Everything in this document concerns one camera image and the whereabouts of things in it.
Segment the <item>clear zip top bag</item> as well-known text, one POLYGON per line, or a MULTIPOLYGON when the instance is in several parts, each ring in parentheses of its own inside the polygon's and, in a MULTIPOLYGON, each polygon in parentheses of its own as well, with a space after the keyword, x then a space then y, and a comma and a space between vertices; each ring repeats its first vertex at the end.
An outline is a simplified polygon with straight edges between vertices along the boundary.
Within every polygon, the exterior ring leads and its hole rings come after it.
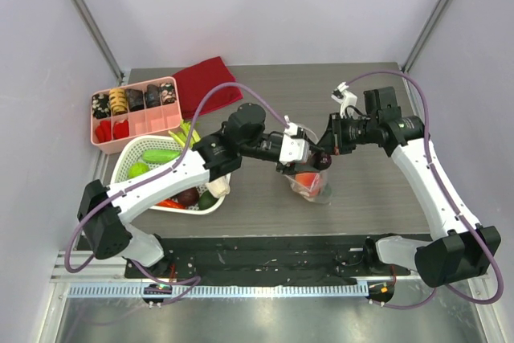
POLYGON ((325 167, 331 165, 316 134, 302 124, 290 124, 283 132, 278 165, 294 192, 310 202, 327 203, 331 190, 325 167))

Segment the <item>purple eggplant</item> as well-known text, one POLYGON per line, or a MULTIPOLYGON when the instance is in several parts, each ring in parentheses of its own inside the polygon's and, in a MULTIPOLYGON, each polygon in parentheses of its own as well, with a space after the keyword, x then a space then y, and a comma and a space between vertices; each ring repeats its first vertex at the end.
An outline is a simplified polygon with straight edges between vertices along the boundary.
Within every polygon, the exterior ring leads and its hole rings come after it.
POLYGON ((319 171, 328 169, 332 164, 332 158, 327 153, 315 153, 312 158, 312 166, 319 171))

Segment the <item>green round fruit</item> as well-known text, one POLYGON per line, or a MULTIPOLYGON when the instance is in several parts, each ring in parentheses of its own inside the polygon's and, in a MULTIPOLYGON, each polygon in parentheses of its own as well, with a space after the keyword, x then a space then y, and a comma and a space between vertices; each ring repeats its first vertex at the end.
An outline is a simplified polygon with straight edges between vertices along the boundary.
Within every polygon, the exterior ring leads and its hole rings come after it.
POLYGON ((146 174, 149 171, 150 168, 147 164, 145 164, 144 162, 136 162, 129 167, 127 176, 129 179, 137 178, 142 174, 146 174))

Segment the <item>peach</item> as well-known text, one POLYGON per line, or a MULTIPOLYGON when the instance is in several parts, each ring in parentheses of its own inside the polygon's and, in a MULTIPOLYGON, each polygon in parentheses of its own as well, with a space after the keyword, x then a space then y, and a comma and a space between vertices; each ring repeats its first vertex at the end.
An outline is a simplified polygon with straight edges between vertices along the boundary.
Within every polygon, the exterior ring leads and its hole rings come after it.
POLYGON ((318 195, 322 182, 320 173, 301 173, 295 176, 295 181, 306 189, 310 195, 318 195))

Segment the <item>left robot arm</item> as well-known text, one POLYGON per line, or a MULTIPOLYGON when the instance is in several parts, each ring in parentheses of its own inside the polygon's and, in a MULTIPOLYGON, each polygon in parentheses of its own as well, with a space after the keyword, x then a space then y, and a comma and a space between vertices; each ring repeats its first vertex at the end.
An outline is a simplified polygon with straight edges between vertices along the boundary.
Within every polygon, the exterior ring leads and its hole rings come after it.
POLYGON ((98 179, 89 182, 77 218, 93 258, 120 256, 161 278, 170 270, 171 255, 157 235, 132 225, 137 216, 167 198, 236 171, 244 157, 273 162, 282 174, 311 172, 309 158, 321 149, 308 134, 291 122, 282 133, 266 133, 265 120, 261 106, 243 104, 217 132, 185 148, 177 159, 110 186, 98 179))

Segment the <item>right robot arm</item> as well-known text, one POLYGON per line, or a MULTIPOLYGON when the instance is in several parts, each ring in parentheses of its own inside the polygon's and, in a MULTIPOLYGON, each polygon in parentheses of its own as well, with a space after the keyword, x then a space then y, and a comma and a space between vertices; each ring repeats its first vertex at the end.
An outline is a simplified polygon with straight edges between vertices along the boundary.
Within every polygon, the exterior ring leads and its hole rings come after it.
POLYGON ((390 265, 417 272, 431 288, 484 275, 496 253, 500 234, 484 227, 457 194, 442 170, 433 143, 425 136, 418 116, 405 116, 392 87, 368 90, 365 113, 352 114, 357 96, 345 83, 332 98, 340 105, 330 114, 318 147, 336 156, 359 145, 377 145, 402 171, 422 208, 431 240, 423 242, 399 235, 368 244, 362 258, 366 271, 382 274, 390 265))

